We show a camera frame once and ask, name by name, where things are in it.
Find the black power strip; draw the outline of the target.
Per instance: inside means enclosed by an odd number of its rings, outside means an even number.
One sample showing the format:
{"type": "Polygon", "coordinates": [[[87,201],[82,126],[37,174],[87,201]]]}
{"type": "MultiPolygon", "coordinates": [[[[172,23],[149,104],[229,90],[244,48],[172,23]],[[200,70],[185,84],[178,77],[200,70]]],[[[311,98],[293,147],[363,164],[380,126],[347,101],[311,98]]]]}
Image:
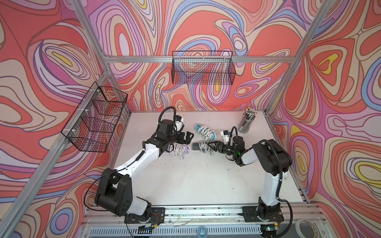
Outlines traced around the black power strip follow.
{"type": "Polygon", "coordinates": [[[208,145],[205,141],[194,142],[192,144],[192,150],[201,151],[202,153],[206,153],[209,151],[208,145]]]}

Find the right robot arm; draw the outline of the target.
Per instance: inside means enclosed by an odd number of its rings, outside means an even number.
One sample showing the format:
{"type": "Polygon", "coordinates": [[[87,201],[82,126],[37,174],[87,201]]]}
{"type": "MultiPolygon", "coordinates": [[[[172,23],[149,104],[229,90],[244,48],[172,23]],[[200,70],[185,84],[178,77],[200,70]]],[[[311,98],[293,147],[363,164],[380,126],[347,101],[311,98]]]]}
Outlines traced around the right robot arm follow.
{"type": "Polygon", "coordinates": [[[290,202],[280,197],[280,189],[284,174],[292,165],[290,155],[273,139],[263,139],[245,148],[243,137],[229,134],[227,142],[210,141],[208,147],[216,152],[231,156],[233,161],[240,167],[260,162],[265,171],[264,188],[256,206],[242,207],[245,222],[263,222],[261,232],[263,238],[280,238],[291,228],[293,211],[290,202]],[[279,225],[284,222],[281,203],[287,204],[290,211],[290,220],[284,231],[278,233],[279,225]]]}

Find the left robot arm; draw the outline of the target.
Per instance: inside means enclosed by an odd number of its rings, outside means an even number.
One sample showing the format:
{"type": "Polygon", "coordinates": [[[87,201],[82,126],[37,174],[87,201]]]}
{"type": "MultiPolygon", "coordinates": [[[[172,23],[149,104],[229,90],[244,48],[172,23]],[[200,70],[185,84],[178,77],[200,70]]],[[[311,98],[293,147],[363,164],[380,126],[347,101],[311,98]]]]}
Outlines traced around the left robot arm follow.
{"type": "Polygon", "coordinates": [[[97,180],[95,204],[101,211],[116,216],[133,215],[149,220],[152,205],[149,201],[133,195],[134,179],[163,153],[175,148],[175,144],[189,145],[194,137],[184,132],[184,119],[177,115],[175,107],[165,108],[159,115],[157,128],[152,136],[142,142],[142,148],[127,162],[115,169],[106,169],[97,180]]]}

